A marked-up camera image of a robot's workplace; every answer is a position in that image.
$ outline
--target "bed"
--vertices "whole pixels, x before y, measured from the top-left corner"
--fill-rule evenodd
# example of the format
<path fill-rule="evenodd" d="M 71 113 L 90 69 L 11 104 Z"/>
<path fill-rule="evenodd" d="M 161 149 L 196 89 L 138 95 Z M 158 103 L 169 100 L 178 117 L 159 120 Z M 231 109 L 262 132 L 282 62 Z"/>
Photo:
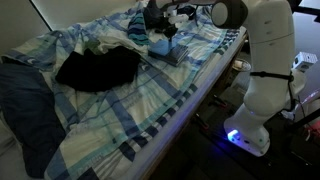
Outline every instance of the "bed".
<path fill-rule="evenodd" d="M 31 66 L 32 72 L 37 69 L 43 76 L 48 89 L 54 94 L 54 112 L 66 131 L 66 138 L 54 152 L 46 167 L 45 179 L 147 178 L 170 142 L 229 66 L 244 42 L 244 28 L 239 30 L 214 28 L 205 13 L 206 8 L 209 7 L 201 7 L 197 10 L 198 22 L 190 21 L 182 24 L 174 37 L 175 41 L 189 46 L 190 54 L 178 68 L 172 67 L 165 62 L 148 57 L 145 46 L 136 46 L 127 38 L 113 39 L 126 37 L 123 29 L 128 27 L 129 21 L 141 8 L 142 5 L 137 3 L 125 13 L 104 16 L 90 23 L 75 24 L 65 30 L 50 32 L 26 42 L 3 56 L 3 59 L 13 60 L 21 66 L 26 64 L 29 65 L 28 68 Z M 148 37 L 151 41 L 163 38 L 153 32 L 148 32 Z M 77 92 L 70 87 L 57 84 L 52 77 L 68 55 L 72 51 L 83 52 L 88 44 L 92 46 L 97 39 L 100 42 L 98 46 L 100 51 L 113 48 L 116 43 L 120 43 L 130 46 L 142 55 L 143 62 L 139 66 L 136 84 L 124 85 L 100 93 Z M 158 77 L 158 74 L 167 79 L 154 78 Z M 128 100 L 128 94 L 135 92 L 139 89 L 138 87 L 143 87 L 143 93 L 140 92 L 140 96 L 134 96 L 127 104 L 122 101 Z M 135 106 L 133 101 L 139 102 L 139 106 Z M 107 113 L 108 108 L 112 109 L 110 110 L 112 113 Z M 12 143 L 12 139 L 16 138 L 16 134 L 8 128 L 5 108 L 1 107 L 1 110 L 0 119 L 3 125 L 0 126 L 0 132 L 5 138 L 1 139 L 0 144 L 8 146 Z M 134 126 L 138 127 L 131 134 L 115 132 L 115 130 L 124 129 L 124 125 L 121 128 L 116 125 L 123 122 L 121 114 L 126 113 L 125 111 L 134 117 Z M 105 123 L 105 119 L 112 119 L 113 123 Z M 23 167 L 21 150 L 18 149 L 16 154 L 12 152 L 5 150 L 0 152 L 0 160 L 14 159 L 13 166 L 20 169 L 7 171 L 11 175 L 4 177 L 26 179 L 26 170 L 21 168 Z"/>

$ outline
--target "black garment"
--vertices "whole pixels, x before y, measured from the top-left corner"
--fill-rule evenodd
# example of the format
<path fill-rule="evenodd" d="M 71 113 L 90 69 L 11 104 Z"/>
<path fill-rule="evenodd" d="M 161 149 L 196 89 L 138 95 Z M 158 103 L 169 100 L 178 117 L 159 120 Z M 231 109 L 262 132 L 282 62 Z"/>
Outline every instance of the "black garment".
<path fill-rule="evenodd" d="M 65 138 L 54 110 L 54 96 L 36 68 L 0 64 L 0 106 L 8 126 L 22 144 L 27 174 L 43 178 Z"/>
<path fill-rule="evenodd" d="M 72 52 L 60 68 L 56 80 L 87 92 L 105 91 L 134 80 L 140 55 L 118 46 L 103 55 L 86 49 L 84 56 Z"/>
<path fill-rule="evenodd" d="M 147 7 L 143 10 L 143 17 L 146 29 L 159 28 L 165 20 L 163 12 L 159 9 L 155 0 L 148 2 Z"/>

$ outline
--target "glowing blue light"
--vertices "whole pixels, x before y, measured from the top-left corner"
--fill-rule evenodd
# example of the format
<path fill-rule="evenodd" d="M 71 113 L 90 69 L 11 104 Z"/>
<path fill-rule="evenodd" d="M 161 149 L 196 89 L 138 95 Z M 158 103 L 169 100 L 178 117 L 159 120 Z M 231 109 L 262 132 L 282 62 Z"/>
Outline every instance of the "glowing blue light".
<path fill-rule="evenodd" d="M 238 134 L 238 133 L 239 133 L 238 130 L 233 130 L 233 131 L 229 132 L 229 133 L 228 133 L 228 139 L 229 139 L 229 141 L 233 141 L 233 136 L 236 135 L 236 134 Z"/>

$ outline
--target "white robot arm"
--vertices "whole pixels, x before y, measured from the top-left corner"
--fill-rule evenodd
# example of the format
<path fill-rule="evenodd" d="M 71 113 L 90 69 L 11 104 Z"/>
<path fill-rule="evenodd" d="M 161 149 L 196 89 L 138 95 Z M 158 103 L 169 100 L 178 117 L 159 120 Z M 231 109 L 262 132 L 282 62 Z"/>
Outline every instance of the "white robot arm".
<path fill-rule="evenodd" d="M 291 70 L 295 42 L 290 5 L 287 0 L 189 0 L 187 3 L 213 5 L 211 18 L 218 28 L 244 26 L 248 31 L 252 61 L 249 89 L 244 103 L 225 121 L 224 128 L 232 143 L 262 156 L 270 146 L 269 133 L 263 124 L 284 109 L 305 84 L 304 74 Z"/>

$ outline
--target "plaid bedsheet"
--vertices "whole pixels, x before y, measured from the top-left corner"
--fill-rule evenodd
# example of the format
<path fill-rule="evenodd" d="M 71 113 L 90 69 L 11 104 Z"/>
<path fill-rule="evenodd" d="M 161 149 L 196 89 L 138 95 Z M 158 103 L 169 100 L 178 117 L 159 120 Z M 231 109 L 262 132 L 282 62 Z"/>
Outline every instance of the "plaid bedsheet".
<path fill-rule="evenodd" d="M 137 3 L 127 12 L 50 32 L 5 54 L 49 77 L 46 81 L 55 95 L 56 113 L 68 133 L 47 167 L 46 179 L 106 179 L 125 172 L 135 153 L 197 89 L 192 82 L 203 62 L 211 53 L 227 49 L 232 42 L 227 39 L 225 43 L 227 33 L 231 39 L 237 35 L 215 28 L 205 7 L 199 8 L 198 22 L 184 23 L 174 37 L 190 51 L 176 68 L 146 56 L 147 46 L 132 44 L 128 39 L 128 23 L 141 8 Z M 72 51 L 83 53 L 84 49 L 93 48 L 103 52 L 106 47 L 118 45 L 130 47 L 144 57 L 133 83 L 106 92 L 86 93 L 55 81 Z"/>

